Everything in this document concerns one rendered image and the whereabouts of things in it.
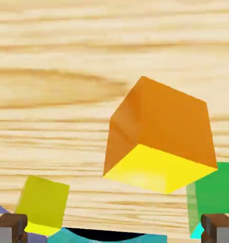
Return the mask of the large teal box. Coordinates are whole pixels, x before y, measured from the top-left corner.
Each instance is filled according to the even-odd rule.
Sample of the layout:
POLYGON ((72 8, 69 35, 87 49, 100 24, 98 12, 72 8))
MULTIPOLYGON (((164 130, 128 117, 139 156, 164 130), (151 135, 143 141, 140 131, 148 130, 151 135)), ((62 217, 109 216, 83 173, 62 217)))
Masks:
POLYGON ((167 243, 167 236, 63 227, 47 243, 167 243))

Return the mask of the large orange box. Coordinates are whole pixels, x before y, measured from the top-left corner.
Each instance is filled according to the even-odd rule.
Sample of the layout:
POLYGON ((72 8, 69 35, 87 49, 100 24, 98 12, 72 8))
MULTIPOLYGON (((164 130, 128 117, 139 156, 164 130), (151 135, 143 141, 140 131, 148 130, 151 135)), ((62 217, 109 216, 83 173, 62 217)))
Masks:
POLYGON ((170 194, 216 170, 206 102, 142 76, 110 118, 103 177, 170 194))

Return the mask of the large green box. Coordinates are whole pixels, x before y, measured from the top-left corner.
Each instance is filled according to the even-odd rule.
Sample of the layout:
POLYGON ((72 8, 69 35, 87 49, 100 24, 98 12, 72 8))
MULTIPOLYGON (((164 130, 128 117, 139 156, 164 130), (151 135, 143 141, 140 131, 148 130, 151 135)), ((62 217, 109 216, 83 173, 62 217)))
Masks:
POLYGON ((229 214, 229 162, 218 162, 218 170, 187 185, 190 238, 200 239, 202 214, 229 214))

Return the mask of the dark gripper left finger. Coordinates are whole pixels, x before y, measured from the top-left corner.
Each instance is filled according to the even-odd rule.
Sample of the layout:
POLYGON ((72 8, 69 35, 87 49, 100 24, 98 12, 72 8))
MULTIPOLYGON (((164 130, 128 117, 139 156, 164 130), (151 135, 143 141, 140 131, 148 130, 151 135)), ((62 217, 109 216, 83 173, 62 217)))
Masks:
POLYGON ((0 214, 0 243, 27 243, 26 226, 25 214, 0 214))

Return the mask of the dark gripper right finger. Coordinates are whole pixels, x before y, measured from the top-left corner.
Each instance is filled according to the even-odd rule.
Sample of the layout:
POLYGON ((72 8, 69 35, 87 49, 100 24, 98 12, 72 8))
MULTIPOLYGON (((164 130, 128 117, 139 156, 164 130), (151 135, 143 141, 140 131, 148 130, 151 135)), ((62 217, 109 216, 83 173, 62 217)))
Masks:
POLYGON ((229 243, 229 217, 226 214, 203 214, 201 243, 229 243))

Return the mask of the small yellow cube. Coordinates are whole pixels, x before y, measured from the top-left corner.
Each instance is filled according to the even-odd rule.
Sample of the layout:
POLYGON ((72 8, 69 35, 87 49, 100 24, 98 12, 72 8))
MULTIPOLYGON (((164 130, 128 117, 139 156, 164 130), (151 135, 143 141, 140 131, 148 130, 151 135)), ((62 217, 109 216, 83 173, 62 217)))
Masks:
POLYGON ((61 230, 70 186, 29 175, 16 205, 27 216, 28 233, 51 236, 61 230))

